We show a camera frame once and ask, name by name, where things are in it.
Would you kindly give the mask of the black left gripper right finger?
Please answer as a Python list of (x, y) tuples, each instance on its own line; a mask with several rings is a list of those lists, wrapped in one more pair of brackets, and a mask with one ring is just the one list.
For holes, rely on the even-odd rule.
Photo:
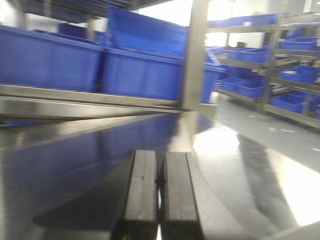
[(198, 215), (187, 154), (167, 152), (161, 170), (160, 227), (164, 240), (200, 240)]

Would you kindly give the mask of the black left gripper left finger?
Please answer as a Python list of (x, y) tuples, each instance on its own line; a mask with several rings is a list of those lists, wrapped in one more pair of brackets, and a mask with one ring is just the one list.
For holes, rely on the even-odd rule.
[(112, 240), (155, 240), (158, 231), (158, 163), (153, 150), (133, 155), (124, 211), (112, 231)]

